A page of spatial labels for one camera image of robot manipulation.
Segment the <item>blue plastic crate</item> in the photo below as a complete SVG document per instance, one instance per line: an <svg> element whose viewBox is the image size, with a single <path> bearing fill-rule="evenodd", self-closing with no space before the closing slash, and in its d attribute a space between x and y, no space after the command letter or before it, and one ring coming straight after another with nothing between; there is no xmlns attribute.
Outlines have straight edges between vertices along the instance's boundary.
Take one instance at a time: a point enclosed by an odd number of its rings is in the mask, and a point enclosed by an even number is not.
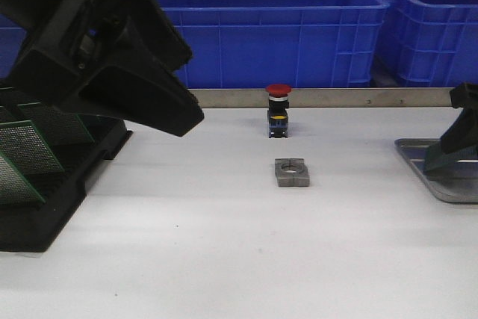
<svg viewBox="0 0 478 319"><path fill-rule="evenodd" d="M367 87L383 0L158 0L191 45L192 88Z"/></svg>
<svg viewBox="0 0 478 319"><path fill-rule="evenodd" d="M410 87L478 83L478 0L389 0L377 56Z"/></svg>
<svg viewBox="0 0 478 319"><path fill-rule="evenodd" d="M0 78L6 78L10 73L24 38L23 29L0 16Z"/></svg>

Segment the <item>stainless steel plate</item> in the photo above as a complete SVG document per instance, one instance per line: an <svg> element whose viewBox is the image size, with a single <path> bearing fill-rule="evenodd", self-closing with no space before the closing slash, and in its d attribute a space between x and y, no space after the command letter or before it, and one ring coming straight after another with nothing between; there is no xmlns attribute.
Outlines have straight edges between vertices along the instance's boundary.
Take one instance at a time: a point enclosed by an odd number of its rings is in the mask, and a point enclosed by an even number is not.
<svg viewBox="0 0 478 319"><path fill-rule="evenodd" d="M433 195L448 203L478 203L478 160L458 161L428 173L423 172L428 146L436 139L408 139L395 141L398 152L405 158Z"/></svg>

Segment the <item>metal strip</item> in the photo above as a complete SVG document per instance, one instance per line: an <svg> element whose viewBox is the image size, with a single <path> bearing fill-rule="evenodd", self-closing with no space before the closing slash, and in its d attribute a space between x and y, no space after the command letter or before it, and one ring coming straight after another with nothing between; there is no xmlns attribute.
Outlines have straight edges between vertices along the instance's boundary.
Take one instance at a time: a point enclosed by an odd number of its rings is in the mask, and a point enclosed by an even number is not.
<svg viewBox="0 0 478 319"><path fill-rule="evenodd" d="M450 107L449 87L383 87L368 89L294 89L292 108L430 108ZM191 90L203 108L267 108L263 89Z"/></svg>

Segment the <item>red emergency stop button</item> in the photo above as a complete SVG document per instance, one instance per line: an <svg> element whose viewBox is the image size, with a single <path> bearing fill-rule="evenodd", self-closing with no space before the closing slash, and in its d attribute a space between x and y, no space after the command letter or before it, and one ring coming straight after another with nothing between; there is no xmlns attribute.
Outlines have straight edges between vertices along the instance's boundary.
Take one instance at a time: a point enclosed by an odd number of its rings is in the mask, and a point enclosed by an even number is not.
<svg viewBox="0 0 478 319"><path fill-rule="evenodd" d="M286 97L292 92L292 87L287 84L272 84L266 87L266 91L273 97Z"/></svg>

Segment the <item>white workbench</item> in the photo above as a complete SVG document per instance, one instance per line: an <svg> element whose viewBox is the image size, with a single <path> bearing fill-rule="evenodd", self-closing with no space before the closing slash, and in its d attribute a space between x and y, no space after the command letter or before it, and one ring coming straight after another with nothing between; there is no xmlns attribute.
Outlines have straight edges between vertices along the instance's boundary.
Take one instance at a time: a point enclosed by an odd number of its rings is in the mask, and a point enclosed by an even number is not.
<svg viewBox="0 0 478 319"><path fill-rule="evenodd" d="M478 207L436 200L395 152L450 108L207 110L135 133L43 255L0 253L1 318L478 318ZM278 188L304 157L309 188Z"/></svg>

